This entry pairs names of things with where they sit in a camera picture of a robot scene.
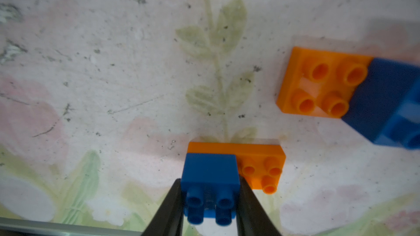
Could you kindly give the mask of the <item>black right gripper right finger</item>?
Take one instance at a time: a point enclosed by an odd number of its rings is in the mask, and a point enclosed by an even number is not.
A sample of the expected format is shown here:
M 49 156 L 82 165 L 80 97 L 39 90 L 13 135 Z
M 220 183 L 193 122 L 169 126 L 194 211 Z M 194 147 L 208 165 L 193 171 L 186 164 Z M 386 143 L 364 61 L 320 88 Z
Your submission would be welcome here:
M 282 236 L 242 176 L 240 176 L 236 225 L 239 236 Z

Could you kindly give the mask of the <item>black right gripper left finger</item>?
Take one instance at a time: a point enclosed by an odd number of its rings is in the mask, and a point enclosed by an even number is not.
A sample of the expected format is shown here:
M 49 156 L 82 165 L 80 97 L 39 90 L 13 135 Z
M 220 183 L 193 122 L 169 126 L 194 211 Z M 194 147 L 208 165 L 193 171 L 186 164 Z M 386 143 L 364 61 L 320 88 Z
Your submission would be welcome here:
M 184 199 L 180 179 L 176 179 L 142 236 L 181 236 Z

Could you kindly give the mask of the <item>orange lego brick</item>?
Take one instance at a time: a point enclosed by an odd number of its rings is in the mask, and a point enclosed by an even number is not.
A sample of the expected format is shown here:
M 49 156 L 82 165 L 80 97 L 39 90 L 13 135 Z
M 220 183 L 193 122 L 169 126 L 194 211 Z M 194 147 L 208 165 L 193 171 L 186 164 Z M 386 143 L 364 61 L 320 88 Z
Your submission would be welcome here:
M 280 145 L 190 142 L 188 153 L 226 154 L 237 158 L 238 172 L 253 190 L 277 191 L 286 155 Z
M 294 47 L 276 104 L 287 114 L 342 118 L 373 59 Z

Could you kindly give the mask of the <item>small blue lego brick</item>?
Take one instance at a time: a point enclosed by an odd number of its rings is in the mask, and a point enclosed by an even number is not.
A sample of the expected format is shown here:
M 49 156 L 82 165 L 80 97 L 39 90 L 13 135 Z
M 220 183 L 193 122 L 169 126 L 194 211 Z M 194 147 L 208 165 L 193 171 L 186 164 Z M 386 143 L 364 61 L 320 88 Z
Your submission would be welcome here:
M 376 145 L 420 148 L 420 68 L 375 58 L 342 120 Z

